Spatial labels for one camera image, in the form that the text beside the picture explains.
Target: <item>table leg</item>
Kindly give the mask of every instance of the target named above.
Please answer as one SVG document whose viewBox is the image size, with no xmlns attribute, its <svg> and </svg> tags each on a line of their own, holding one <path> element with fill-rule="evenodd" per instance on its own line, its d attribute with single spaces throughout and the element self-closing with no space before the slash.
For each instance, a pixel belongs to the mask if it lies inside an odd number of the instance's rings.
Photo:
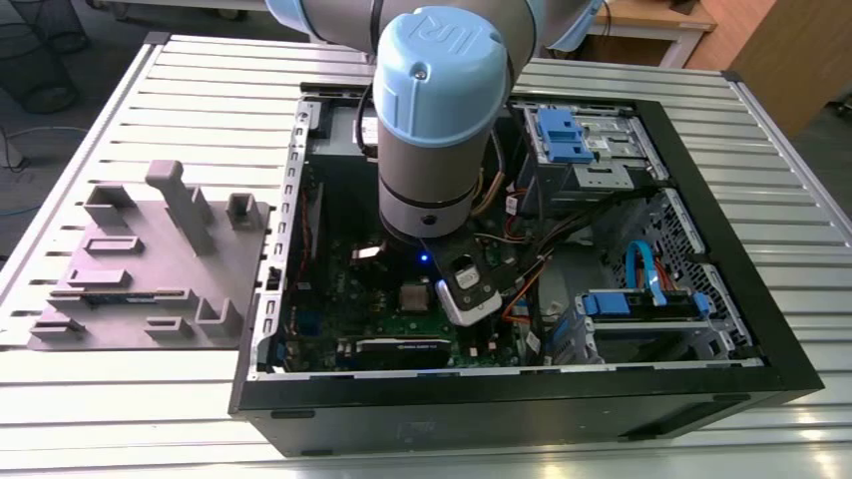
<svg viewBox="0 0 852 479">
<path fill-rule="evenodd" d="M 661 67 L 683 68 L 703 35 L 705 32 L 699 30 L 682 30 L 681 37 L 673 42 L 671 47 L 669 47 Z"/>
</svg>

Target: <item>light blue joint cap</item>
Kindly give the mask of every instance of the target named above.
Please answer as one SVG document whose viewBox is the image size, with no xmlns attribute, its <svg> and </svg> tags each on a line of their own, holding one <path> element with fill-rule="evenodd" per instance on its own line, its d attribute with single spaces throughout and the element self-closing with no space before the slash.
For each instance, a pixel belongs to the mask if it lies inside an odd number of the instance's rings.
<svg viewBox="0 0 852 479">
<path fill-rule="evenodd" d="M 303 0 L 267 0 L 267 8 L 282 25 L 319 37 L 306 15 Z"/>
<path fill-rule="evenodd" d="M 563 52 L 573 52 L 578 49 L 581 42 L 583 41 L 583 38 L 586 38 L 586 34 L 591 29 L 591 24 L 595 21 L 595 16 L 598 15 L 598 10 L 601 10 L 601 7 L 603 6 L 603 2 L 605 0 L 591 0 L 589 2 L 586 11 L 578 17 L 574 25 L 569 27 L 562 38 L 547 48 L 561 50 Z"/>
<path fill-rule="evenodd" d="M 386 128 L 445 148 L 491 123 L 507 91 L 506 48 L 491 23 L 455 7 L 394 19 L 379 42 L 374 96 Z"/>
</svg>

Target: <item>ur logo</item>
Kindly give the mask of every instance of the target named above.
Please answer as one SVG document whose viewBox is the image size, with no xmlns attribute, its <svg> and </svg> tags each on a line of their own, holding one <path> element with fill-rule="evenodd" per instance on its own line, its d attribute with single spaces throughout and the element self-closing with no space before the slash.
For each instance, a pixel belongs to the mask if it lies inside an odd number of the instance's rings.
<svg viewBox="0 0 852 479">
<path fill-rule="evenodd" d="M 429 42 L 446 44 L 450 54 L 463 55 L 481 31 L 481 28 L 474 31 L 459 25 L 446 24 L 441 18 L 427 15 L 413 31 L 413 36 L 418 35 Z"/>
</svg>

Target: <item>wire basket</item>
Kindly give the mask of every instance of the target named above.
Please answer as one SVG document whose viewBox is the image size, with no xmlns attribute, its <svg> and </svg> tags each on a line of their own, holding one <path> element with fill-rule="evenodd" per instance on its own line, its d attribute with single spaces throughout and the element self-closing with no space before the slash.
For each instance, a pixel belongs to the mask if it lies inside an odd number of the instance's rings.
<svg viewBox="0 0 852 479">
<path fill-rule="evenodd" d="M 10 0 L 19 15 L 45 34 L 58 53 L 74 53 L 90 45 L 71 0 Z"/>
<path fill-rule="evenodd" d="M 78 88 L 37 27 L 0 25 L 0 88 L 30 113 L 54 113 L 78 99 Z"/>
</svg>

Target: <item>metal table surface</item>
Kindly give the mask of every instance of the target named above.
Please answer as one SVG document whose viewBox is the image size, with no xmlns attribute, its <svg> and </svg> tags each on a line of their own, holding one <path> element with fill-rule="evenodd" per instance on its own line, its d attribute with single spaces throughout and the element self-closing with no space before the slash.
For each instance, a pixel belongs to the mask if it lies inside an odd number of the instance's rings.
<svg viewBox="0 0 852 479">
<path fill-rule="evenodd" d="M 849 477 L 852 229 L 742 85 L 718 73 L 537 60 L 519 91 L 659 101 L 821 370 L 827 389 L 671 441 L 285 460 L 227 413 L 237 351 L 26 349 L 90 218 L 93 186 L 135 198 L 181 160 L 209 200 L 274 203 L 301 82 L 366 84 L 343 47 L 174 36 L 146 45 L 0 271 L 0 470 L 109 477 Z"/>
</svg>

